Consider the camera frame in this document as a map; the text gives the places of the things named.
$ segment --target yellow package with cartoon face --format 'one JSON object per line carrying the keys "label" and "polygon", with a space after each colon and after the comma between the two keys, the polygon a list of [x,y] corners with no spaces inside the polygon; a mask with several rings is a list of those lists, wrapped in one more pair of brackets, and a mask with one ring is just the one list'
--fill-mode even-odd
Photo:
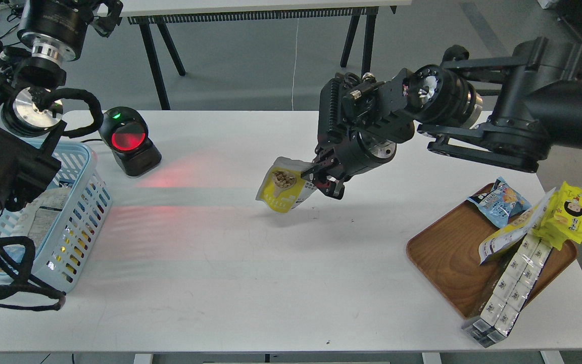
{"label": "yellow package with cartoon face", "polygon": [[582,189],[563,182],[550,201],[540,228],[534,233],[561,249],[565,240],[582,242]]}

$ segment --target blue snack bag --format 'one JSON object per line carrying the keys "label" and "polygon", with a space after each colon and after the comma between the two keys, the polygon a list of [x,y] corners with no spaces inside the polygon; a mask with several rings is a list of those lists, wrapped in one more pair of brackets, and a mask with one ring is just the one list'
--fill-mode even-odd
{"label": "blue snack bag", "polygon": [[498,228],[504,228],[509,223],[509,217],[531,208],[529,201],[509,187],[502,177],[495,180],[491,192],[470,196],[466,200],[475,203]]}

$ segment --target barcode scanner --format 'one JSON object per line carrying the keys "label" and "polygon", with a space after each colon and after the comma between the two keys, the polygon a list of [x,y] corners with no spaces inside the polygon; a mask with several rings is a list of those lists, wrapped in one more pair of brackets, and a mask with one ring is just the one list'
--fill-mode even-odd
{"label": "barcode scanner", "polygon": [[104,113],[100,137],[111,148],[116,163],[130,177],[159,165],[161,154],[148,138],[148,125],[138,111],[118,106]]}

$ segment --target gray floor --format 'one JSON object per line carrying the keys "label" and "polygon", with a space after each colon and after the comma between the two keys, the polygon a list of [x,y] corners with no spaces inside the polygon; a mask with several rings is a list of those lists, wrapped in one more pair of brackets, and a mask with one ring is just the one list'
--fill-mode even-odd
{"label": "gray floor", "polygon": [[[338,66],[348,18],[284,19],[169,25],[187,76],[180,77],[154,28],[157,51],[174,110],[317,110],[318,93]],[[0,21],[0,31],[10,27]],[[360,72],[363,21],[346,71]],[[536,0],[475,2],[414,0],[393,15],[383,8],[377,20],[372,72],[388,80],[401,68],[438,64],[443,51],[461,44],[471,57],[508,55],[516,44],[544,35],[572,40],[553,10]],[[16,41],[14,35],[7,43]],[[137,26],[126,22],[109,39],[88,32],[81,59],[65,65],[67,86],[95,93],[104,109],[132,106],[157,110],[155,92]],[[67,110],[84,108],[66,102]],[[582,151],[552,149],[538,176],[545,189],[563,180],[582,186]],[[582,266],[582,245],[579,248]],[[0,354],[0,362],[39,363],[48,353]],[[582,352],[562,352],[567,363],[582,362]],[[537,352],[490,351],[442,355],[444,364],[468,362],[543,362]],[[131,354],[78,353],[76,362],[132,362]],[[263,355],[167,354],[157,363],[264,361]],[[421,362],[419,354],[279,354],[271,361]],[[45,364],[71,362],[70,353],[53,353]]]}

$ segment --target yellow snack bag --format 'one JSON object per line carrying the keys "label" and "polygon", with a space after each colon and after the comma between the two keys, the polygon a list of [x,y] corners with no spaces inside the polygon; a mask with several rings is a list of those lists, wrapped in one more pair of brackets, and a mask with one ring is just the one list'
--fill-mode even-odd
{"label": "yellow snack bag", "polygon": [[556,249],[565,240],[582,242],[582,189],[563,182],[563,186],[550,201],[550,208],[543,217],[540,228],[534,231]]}
{"label": "yellow snack bag", "polygon": [[314,191],[316,186],[304,180],[300,174],[314,164],[286,157],[278,157],[268,169],[256,200],[263,201],[273,211],[282,214],[300,205]]}

